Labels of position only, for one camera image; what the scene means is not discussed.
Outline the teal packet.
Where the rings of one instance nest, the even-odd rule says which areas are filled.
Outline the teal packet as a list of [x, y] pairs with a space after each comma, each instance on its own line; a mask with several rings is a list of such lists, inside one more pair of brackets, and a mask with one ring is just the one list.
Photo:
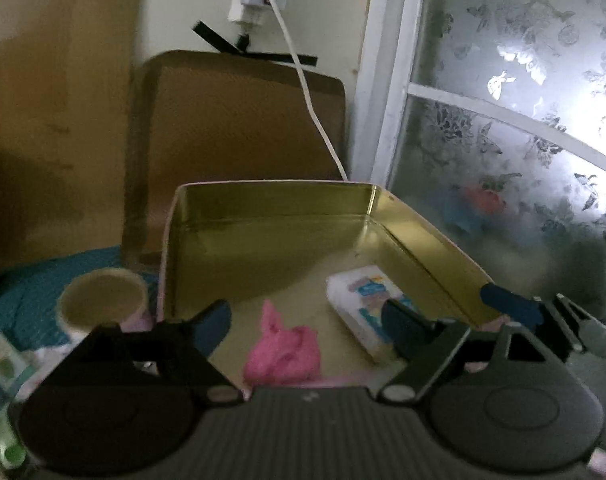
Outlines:
[[32, 393], [35, 373], [33, 362], [0, 332], [0, 408], [12, 401], [24, 402]]

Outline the green cloth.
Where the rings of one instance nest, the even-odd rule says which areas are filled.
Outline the green cloth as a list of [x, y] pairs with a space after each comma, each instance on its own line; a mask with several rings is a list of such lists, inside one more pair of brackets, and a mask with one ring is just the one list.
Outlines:
[[0, 410], [0, 464], [5, 470], [13, 470], [24, 464], [27, 452], [10, 422], [8, 407], [6, 404]]

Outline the frosted glass window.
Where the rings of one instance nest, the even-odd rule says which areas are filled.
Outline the frosted glass window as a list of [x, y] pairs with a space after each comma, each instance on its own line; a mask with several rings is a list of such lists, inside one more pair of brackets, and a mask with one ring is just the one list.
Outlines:
[[606, 0], [369, 0], [349, 171], [606, 323]]

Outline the pink knitted toy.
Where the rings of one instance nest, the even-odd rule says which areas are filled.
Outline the pink knitted toy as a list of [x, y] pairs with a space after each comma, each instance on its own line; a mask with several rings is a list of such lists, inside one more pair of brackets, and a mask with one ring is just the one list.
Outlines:
[[260, 331], [242, 370], [245, 385], [298, 385], [320, 378], [321, 355], [315, 330], [306, 325], [286, 328], [273, 303], [265, 300]]

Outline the small white wipes pack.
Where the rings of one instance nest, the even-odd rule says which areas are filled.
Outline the small white wipes pack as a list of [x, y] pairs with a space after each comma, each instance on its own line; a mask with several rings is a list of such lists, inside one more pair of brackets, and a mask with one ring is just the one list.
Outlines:
[[330, 275], [326, 280], [326, 296], [358, 343], [378, 364], [394, 359], [392, 340], [381, 321], [383, 305], [390, 299], [418, 313], [410, 299], [394, 284], [379, 266]]

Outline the round paper cup container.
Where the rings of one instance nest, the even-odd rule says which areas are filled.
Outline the round paper cup container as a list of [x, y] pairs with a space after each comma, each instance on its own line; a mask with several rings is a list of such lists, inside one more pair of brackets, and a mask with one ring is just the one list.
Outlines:
[[116, 323], [123, 332], [151, 330], [146, 282], [121, 268], [82, 274], [68, 283], [56, 300], [56, 322], [71, 341], [84, 339], [104, 323]]

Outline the pink tin box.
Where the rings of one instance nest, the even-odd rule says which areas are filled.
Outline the pink tin box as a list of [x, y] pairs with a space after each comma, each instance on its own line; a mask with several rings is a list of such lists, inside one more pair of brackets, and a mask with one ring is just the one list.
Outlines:
[[338, 181], [190, 183], [177, 188], [160, 272], [161, 318], [192, 318], [228, 301], [231, 328], [212, 356], [234, 384], [270, 301], [286, 326], [317, 333], [327, 378], [373, 368], [326, 296], [332, 275], [376, 266], [427, 318], [473, 326], [496, 318], [480, 299], [481, 266], [379, 186]]

